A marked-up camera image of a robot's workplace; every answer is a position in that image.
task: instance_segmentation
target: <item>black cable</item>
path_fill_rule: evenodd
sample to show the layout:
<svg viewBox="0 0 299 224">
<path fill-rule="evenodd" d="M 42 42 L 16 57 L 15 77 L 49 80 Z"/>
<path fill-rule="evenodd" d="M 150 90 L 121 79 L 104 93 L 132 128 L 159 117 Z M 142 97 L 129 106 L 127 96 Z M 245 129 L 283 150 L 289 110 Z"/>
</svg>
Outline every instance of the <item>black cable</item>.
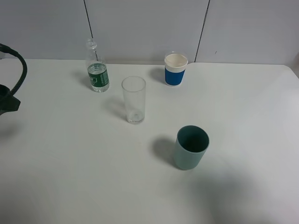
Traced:
<svg viewBox="0 0 299 224">
<path fill-rule="evenodd" d="M 23 72 L 21 74 L 21 77 L 20 77 L 19 81 L 14 86 L 14 88 L 6 94 L 6 96 L 4 96 L 0 99 L 0 101 L 2 101 L 4 99 L 6 99 L 6 97 L 8 97 L 8 96 L 13 96 L 19 90 L 20 86 L 24 82 L 25 77 L 27 75 L 27 65 L 26 65 L 26 62 L 25 62 L 24 58 L 17 51 L 11 49 L 9 46 L 6 46 L 6 45 L 0 43 L 0 51 L 17 57 L 20 60 L 20 62 L 22 63 L 22 66 L 23 66 Z"/>
<path fill-rule="evenodd" d="M 86 12 L 87 20 L 88 20 L 88 25 L 89 25 L 90 34 L 92 35 L 92 38 L 93 38 L 92 26 L 90 25 L 90 21 L 89 21 L 89 16 L 88 16 L 88 12 L 87 12 L 87 7 L 86 7 L 85 0 L 83 0 L 83 2 L 84 2 L 85 12 Z M 98 61 L 99 59 L 98 59 L 98 54 L 97 54 L 97 52 L 95 52 L 95 56 L 97 57 L 97 61 Z"/>
</svg>

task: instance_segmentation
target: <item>panel seam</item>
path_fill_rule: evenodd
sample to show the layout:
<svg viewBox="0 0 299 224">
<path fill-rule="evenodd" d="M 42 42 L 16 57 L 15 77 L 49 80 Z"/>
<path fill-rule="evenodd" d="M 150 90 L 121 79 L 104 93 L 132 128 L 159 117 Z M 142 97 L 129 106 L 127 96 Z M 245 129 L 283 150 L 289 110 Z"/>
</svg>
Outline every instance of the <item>panel seam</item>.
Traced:
<svg viewBox="0 0 299 224">
<path fill-rule="evenodd" d="M 207 16 L 207 12 L 209 11 L 210 1 L 211 0 L 209 0 L 209 2 L 207 4 L 207 7 L 206 7 L 206 14 L 205 14 L 204 22 L 202 24 L 202 29 L 201 29 L 201 33 L 200 33 L 200 38 L 199 38 L 199 42 L 198 42 L 198 46 L 197 46 L 197 51 L 196 51 L 194 62 L 196 62 L 196 58 L 197 58 L 197 54 L 198 54 L 198 50 L 199 50 L 199 45 L 200 45 L 200 41 L 201 41 L 201 38 L 202 38 L 202 33 L 204 31 L 204 27 L 205 27 L 205 24 L 206 24 L 206 16 Z"/>
</svg>

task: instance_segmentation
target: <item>blue paper cup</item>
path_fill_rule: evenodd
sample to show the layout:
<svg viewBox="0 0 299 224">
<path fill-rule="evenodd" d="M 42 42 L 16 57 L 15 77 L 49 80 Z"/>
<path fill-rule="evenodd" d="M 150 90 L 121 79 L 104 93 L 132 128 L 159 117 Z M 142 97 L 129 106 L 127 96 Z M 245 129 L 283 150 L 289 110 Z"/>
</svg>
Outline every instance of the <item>blue paper cup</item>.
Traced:
<svg viewBox="0 0 299 224">
<path fill-rule="evenodd" d="M 171 52 L 165 56 L 165 82 L 169 86 L 181 84 L 188 59 L 184 54 Z"/>
</svg>

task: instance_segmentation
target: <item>plastic water bottle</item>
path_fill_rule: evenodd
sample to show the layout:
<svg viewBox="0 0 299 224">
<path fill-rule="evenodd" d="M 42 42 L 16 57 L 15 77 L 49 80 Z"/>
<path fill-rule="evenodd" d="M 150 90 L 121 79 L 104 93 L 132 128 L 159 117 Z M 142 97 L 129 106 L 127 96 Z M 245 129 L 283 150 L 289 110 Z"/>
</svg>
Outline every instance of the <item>plastic water bottle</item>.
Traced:
<svg viewBox="0 0 299 224">
<path fill-rule="evenodd" d="M 95 92 L 105 92 L 109 88 L 109 78 L 104 57 L 97 53 L 97 43 L 92 38 L 87 40 L 86 67 Z"/>
</svg>

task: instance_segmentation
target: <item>white wall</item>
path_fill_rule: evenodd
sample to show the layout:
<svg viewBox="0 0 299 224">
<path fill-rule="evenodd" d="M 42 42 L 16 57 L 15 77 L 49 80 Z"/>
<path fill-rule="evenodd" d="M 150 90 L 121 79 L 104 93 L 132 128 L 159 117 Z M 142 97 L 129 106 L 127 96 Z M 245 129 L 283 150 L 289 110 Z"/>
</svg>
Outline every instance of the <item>white wall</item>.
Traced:
<svg viewBox="0 0 299 224">
<path fill-rule="evenodd" d="M 108 61 L 163 61 L 170 50 L 195 60 L 208 0 L 86 3 L 94 38 Z M 0 27 L 0 42 L 25 58 L 84 59 L 90 37 L 83 0 L 5 1 Z"/>
<path fill-rule="evenodd" d="M 108 60 L 194 62 L 208 0 L 86 0 L 93 36 Z"/>
<path fill-rule="evenodd" d="M 211 0 L 197 62 L 292 66 L 299 0 Z"/>
<path fill-rule="evenodd" d="M 24 58 L 84 59 L 89 36 L 83 0 L 5 0 L 0 4 L 0 43 Z"/>
</svg>

